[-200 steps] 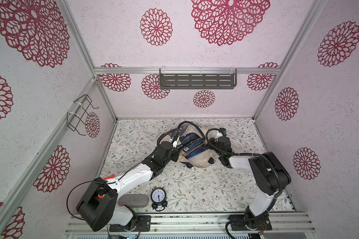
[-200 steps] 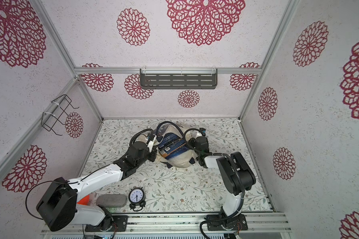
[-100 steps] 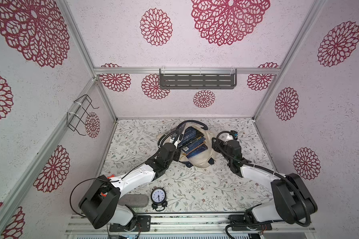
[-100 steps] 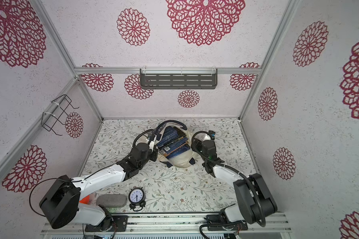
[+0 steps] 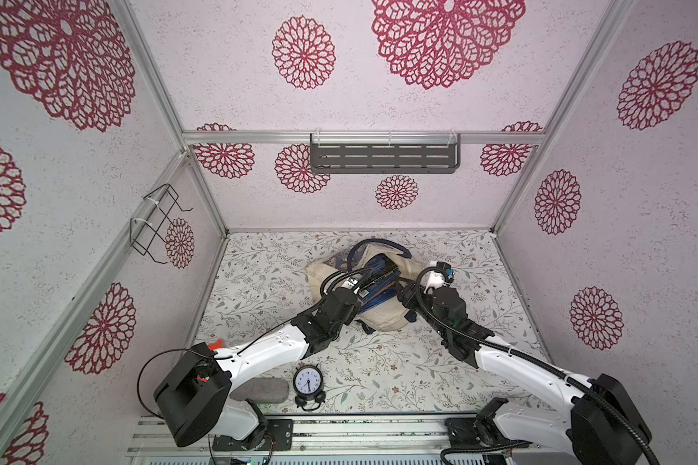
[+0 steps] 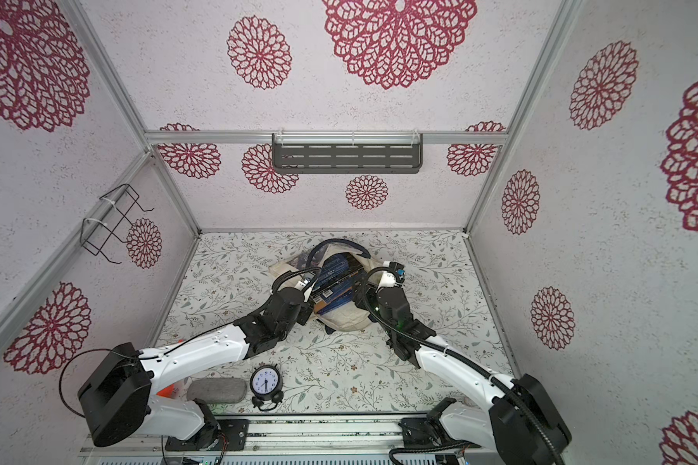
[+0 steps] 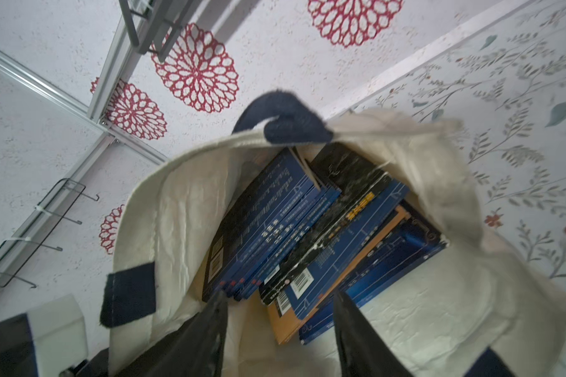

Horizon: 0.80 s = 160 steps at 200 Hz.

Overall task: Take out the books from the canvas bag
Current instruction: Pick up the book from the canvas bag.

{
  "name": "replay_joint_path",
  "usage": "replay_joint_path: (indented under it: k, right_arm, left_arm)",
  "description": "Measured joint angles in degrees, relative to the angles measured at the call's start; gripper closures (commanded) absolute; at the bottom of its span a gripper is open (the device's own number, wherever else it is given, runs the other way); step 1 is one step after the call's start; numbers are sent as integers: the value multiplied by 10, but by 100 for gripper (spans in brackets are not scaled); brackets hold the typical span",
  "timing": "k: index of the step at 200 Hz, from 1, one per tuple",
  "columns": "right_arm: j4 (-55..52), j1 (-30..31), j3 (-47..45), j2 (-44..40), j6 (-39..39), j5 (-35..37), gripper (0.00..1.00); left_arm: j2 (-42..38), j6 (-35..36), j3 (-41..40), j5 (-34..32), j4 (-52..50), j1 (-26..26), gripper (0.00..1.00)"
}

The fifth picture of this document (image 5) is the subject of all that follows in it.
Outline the beige canvas tote bag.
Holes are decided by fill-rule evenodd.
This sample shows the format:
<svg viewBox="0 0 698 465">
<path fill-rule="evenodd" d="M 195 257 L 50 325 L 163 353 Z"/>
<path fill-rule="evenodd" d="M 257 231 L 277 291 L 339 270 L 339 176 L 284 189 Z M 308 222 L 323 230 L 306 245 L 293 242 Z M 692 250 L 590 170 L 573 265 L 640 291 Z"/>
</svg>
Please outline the beige canvas tote bag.
<svg viewBox="0 0 698 465">
<path fill-rule="evenodd" d="M 401 244 L 369 238 L 310 263 L 306 274 L 314 300 L 327 296 L 331 289 L 352 289 L 361 303 L 355 321 L 365 333 L 372 334 L 399 331 L 416 321 L 416 312 L 397 299 L 397 289 L 411 283 L 423 267 L 424 263 Z"/>
</svg>

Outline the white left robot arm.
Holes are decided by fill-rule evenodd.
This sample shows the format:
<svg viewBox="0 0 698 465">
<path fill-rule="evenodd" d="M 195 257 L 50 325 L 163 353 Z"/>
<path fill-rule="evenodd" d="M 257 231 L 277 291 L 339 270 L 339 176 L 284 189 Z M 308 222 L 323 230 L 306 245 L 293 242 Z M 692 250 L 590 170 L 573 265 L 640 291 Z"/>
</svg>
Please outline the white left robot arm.
<svg viewBox="0 0 698 465">
<path fill-rule="evenodd" d="M 205 343 L 185 352 L 153 393 L 155 404 L 179 448 L 209 436 L 228 437 L 244 449 L 260 446 L 268 422 L 255 402 L 231 392 L 283 364 L 326 350 L 354 320 L 361 302 L 339 288 L 288 324 L 244 346 L 211 350 Z"/>
</svg>

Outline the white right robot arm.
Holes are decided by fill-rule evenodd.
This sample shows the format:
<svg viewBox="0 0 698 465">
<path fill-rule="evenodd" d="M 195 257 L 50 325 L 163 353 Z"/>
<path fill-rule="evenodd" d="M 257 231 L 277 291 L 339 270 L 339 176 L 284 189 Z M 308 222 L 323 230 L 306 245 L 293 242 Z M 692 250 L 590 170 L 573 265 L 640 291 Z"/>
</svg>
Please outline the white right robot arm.
<svg viewBox="0 0 698 465">
<path fill-rule="evenodd" d="M 447 283 L 432 286 L 401 278 L 396 289 L 399 302 L 434 329 L 455 360 L 494 373 L 549 407 L 516 407 L 496 397 L 442 451 L 442 460 L 452 453 L 543 446 L 572 455 L 582 464 L 635 464 L 640 458 L 657 463 L 651 430 L 617 379 L 568 372 L 515 349 L 469 319 L 465 301 Z"/>
</svg>

